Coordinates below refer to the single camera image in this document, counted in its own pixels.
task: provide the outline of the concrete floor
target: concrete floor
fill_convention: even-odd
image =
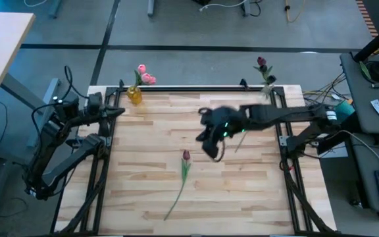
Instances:
[[[228,4],[238,1],[226,1]],[[292,1],[296,14],[300,1]],[[25,43],[101,44],[114,0],[65,0],[58,19],[50,19],[51,1],[38,7],[25,7],[21,0],[0,0],[0,11],[32,12],[37,18]],[[157,0],[155,16],[147,18],[147,0],[121,0],[113,25],[110,45],[202,45],[246,47],[308,47],[358,49],[371,40],[355,0],[307,1],[299,20],[287,24],[284,0],[264,0],[260,17],[244,18],[241,9],[208,8],[200,13],[190,0]],[[63,66],[69,65],[74,85],[85,93],[95,68],[99,50],[91,49],[21,49],[10,73],[36,95],[43,97],[52,78],[64,81]],[[241,78],[259,83],[252,68],[258,56],[274,66],[279,84],[301,84],[304,90],[318,89],[340,72],[337,53],[255,53],[218,51],[125,51],[108,50],[98,76],[98,85],[117,85],[120,79],[132,83],[132,70],[145,63],[160,85],[237,84]],[[340,84],[349,93],[347,84]],[[0,90],[0,101],[9,108],[9,125],[0,145],[16,155],[31,157],[25,144],[32,131],[31,111]],[[4,118],[0,115],[0,134]],[[61,147],[54,155],[52,167],[70,149]],[[379,236],[379,222],[374,213],[357,214],[344,197],[343,182],[327,185],[338,230],[350,234]],[[58,197],[37,201],[24,192],[21,170],[13,168],[0,197],[0,213],[21,209],[11,200],[21,197],[29,209],[20,215],[0,219],[0,234],[30,236],[49,232]]]

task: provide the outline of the yellow vase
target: yellow vase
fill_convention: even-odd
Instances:
[[[128,96],[128,98],[130,98],[131,103],[133,103],[134,105],[138,105],[143,100],[141,90],[135,86],[130,86],[128,90],[126,90],[126,95]]]

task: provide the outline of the green stem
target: green stem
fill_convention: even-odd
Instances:
[[[185,180],[182,182],[182,187],[181,187],[181,190],[179,191],[179,194],[178,194],[178,197],[176,198],[175,202],[174,202],[174,205],[172,205],[172,207],[170,208],[168,214],[166,214],[166,216],[164,217],[163,221],[165,221],[166,219],[168,219],[170,213],[172,212],[172,210],[174,209],[176,203],[178,202],[179,200],[179,197],[181,196],[181,193],[182,193],[182,190],[184,190],[184,185],[185,185],[185,181],[187,179],[185,178]]]

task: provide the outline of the red tulip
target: red tulip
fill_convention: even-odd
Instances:
[[[264,66],[264,65],[266,65],[267,62],[266,62],[266,60],[264,58],[258,57],[257,63],[258,63],[259,66]]]
[[[185,161],[189,161],[189,159],[191,159],[190,152],[189,152],[188,150],[184,150],[184,153],[182,154],[182,158],[183,158]]]

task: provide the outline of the desk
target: desk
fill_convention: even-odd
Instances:
[[[7,73],[34,19],[35,16],[30,13],[0,13],[0,87],[31,109],[48,104],[60,84],[58,78],[52,79],[41,99]],[[37,121],[41,128],[50,115],[50,108],[42,109],[37,114],[40,115]],[[34,132],[28,145],[33,146],[36,138]]]
[[[300,86],[284,86],[288,106],[304,105]],[[91,86],[89,93],[105,93]],[[275,127],[226,140],[221,163],[213,163],[195,137],[203,130],[200,107],[270,103],[258,92],[144,92],[141,105],[121,95],[126,112],[116,120],[99,234],[291,234],[291,216]],[[298,134],[308,123],[294,123]],[[97,133],[98,124],[79,127],[79,135]],[[182,151],[192,167],[180,201],[169,217],[181,185]],[[335,229],[326,186],[317,159],[299,160],[307,197],[318,215]],[[91,158],[81,162],[65,188],[55,230],[63,229],[83,204]],[[92,223],[95,208],[90,211]]]
[[[350,53],[340,55],[340,59],[362,131],[367,134],[379,134],[379,114],[371,105],[371,101],[379,100],[379,89],[371,88],[361,73],[359,63],[353,60]]]
[[[365,134],[355,135],[367,144],[374,143],[372,136]],[[347,145],[351,146],[351,149],[348,149],[348,154],[354,157],[356,161],[361,177],[361,185],[365,191],[366,197],[361,196],[361,200],[365,207],[369,206],[372,210],[375,210],[379,217],[379,195],[374,174],[374,171],[379,170],[378,158],[368,148],[362,145],[361,142],[354,138],[350,138]],[[372,149],[379,155],[379,148],[372,147]]]

